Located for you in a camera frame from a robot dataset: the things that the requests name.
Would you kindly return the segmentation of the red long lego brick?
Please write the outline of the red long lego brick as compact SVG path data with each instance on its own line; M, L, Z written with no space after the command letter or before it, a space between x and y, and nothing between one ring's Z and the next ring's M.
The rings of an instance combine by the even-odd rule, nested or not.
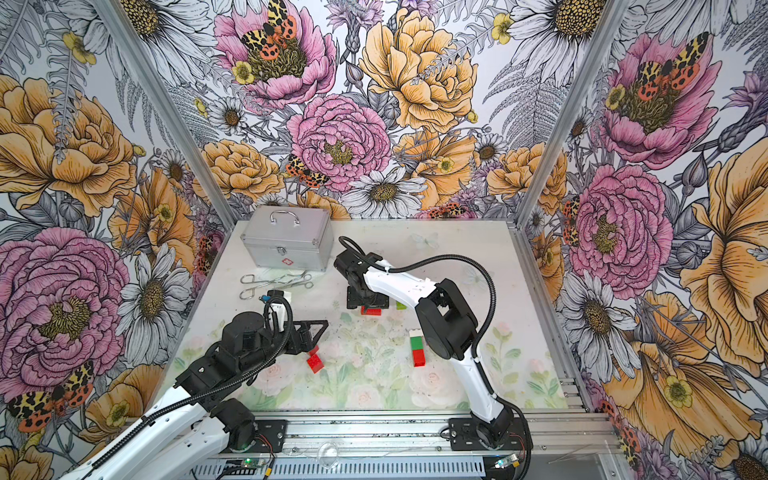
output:
M362 307L360 313L365 316L381 316L382 310L380 308L367 308Z

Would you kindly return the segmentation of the red tall lego brick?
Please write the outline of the red tall lego brick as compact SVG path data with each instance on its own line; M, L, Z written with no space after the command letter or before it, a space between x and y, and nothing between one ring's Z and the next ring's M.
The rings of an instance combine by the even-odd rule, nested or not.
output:
M413 366L415 368L424 367L426 365L426 357L423 349L416 349L412 351Z

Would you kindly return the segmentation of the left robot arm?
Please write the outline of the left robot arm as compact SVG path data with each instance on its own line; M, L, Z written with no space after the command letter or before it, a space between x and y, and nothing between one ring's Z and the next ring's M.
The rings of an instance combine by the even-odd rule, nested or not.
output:
M274 452L254 414L232 394L279 355L315 352L328 326L326 320L281 321L275 312L235 315L219 341L179 374L154 406L67 478L170 479L222 451L262 444Z

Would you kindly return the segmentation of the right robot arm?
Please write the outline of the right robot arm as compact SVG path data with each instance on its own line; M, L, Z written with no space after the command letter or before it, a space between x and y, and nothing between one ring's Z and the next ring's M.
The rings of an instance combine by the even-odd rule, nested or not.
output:
M383 309L393 300L413 310L426 346L453 366L469 400L477 438L489 449L499 447L513 421L521 420L523 415L517 406L494 391L478 353L498 300L489 272L477 261L459 254L440 254L396 267L376 253L364 252L347 236L340 236L338 241L343 250L336 256L334 268L347 281L347 307ZM478 321L454 281L446 278L435 282L412 274L443 261L469 265L484 278L489 307L483 322Z

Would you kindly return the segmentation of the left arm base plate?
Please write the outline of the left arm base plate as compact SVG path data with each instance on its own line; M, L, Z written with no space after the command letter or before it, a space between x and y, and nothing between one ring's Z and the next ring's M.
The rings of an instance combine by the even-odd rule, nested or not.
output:
M231 453L281 453L288 422L254 420L236 426L229 434L227 451Z

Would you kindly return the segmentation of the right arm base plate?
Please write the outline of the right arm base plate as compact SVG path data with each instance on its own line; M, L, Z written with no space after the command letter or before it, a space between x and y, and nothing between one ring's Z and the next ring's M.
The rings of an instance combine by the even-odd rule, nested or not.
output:
M475 417L450 418L448 438L452 451L523 451L533 447L518 417L510 422L486 423Z

